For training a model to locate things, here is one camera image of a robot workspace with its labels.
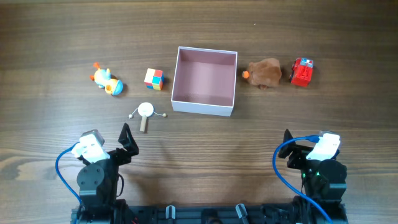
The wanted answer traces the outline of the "white wooden rattle drum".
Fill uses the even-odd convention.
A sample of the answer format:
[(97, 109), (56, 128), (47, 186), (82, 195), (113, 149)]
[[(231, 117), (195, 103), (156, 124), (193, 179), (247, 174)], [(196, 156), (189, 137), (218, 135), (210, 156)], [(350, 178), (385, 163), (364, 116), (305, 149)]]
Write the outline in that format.
[(140, 124), (140, 129), (139, 131), (142, 133), (146, 133), (147, 129), (147, 120), (150, 118), (153, 114), (161, 116), (163, 118), (167, 117), (166, 113), (159, 114), (155, 111), (155, 108), (153, 104), (149, 102), (143, 102), (141, 103), (131, 114), (128, 115), (129, 119), (133, 119), (134, 115), (138, 113), (141, 116), (141, 124)]

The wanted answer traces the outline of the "yellow blue duck toy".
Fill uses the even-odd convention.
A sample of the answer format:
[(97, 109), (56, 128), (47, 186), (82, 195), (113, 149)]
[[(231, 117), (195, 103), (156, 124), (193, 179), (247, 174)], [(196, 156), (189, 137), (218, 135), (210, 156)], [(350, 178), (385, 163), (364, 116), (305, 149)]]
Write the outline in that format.
[(94, 81), (99, 88), (104, 89), (109, 95), (118, 95), (123, 91), (124, 85), (121, 80), (112, 77), (110, 69), (102, 69), (98, 62), (93, 64), (96, 69), (90, 79)]

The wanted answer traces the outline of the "colourful two-by-two puzzle cube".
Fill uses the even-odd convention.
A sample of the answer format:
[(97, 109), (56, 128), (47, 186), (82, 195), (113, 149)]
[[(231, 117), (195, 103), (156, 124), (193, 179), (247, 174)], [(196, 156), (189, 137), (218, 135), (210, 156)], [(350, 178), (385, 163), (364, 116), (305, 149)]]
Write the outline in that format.
[(161, 90), (164, 84), (164, 73), (161, 70), (148, 68), (144, 83), (148, 89)]

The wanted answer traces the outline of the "red toy fire truck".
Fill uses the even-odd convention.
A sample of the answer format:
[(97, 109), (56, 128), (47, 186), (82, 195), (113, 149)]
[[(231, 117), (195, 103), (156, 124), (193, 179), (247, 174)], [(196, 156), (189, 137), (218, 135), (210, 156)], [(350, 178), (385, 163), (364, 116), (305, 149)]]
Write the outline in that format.
[(313, 60), (297, 58), (292, 65), (289, 81), (297, 86), (308, 87), (313, 73)]

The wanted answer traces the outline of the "brown plush toy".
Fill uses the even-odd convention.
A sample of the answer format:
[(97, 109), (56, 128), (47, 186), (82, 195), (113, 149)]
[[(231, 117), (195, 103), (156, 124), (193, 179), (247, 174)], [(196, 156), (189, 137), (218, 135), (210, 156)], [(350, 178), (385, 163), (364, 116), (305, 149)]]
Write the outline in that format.
[(282, 77), (280, 62), (276, 58), (266, 58), (260, 62), (250, 62), (242, 77), (253, 86), (265, 90), (277, 87)]

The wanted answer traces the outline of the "white cardboard box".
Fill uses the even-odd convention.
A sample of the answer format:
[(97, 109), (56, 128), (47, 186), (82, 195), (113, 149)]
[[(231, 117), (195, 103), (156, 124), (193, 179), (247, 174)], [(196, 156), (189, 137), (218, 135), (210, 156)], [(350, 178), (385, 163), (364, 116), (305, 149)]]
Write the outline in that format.
[(237, 61), (234, 51), (180, 46), (171, 96), (173, 110), (231, 116)]

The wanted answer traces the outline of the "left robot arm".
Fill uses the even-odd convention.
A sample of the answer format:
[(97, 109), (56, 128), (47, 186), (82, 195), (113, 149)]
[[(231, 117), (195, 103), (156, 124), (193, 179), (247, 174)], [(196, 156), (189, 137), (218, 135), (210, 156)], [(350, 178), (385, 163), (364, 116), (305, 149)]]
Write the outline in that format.
[(117, 207), (119, 166), (131, 162), (138, 155), (139, 148), (128, 124), (124, 124), (118, 142), (122, 148), (106, 152), (104, 138), (96, 129), (83, 133), (79, 143), (73, 147), (73, 155), (84, 163), (76, 179), (79, 196), (91, 214), (106, 214)]

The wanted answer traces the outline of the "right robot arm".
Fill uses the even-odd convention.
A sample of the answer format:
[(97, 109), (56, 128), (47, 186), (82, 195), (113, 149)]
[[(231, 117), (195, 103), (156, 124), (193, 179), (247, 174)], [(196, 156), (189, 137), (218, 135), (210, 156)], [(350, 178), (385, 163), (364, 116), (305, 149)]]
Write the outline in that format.
[[(326, 205), (338, 205), (346, 191), (347, 168), (336, 160), (340, 153), (340, 135), (322, 131), (318, 135), (293, 137), (287, 129), (272, 158), (278, 178), (292, 191), (312, 204), (325, 218), (331, 213)], [(276, 158), (287, 158), (287, 167), (301, 172), (305, 193), (288, 183), (277, 170)]]

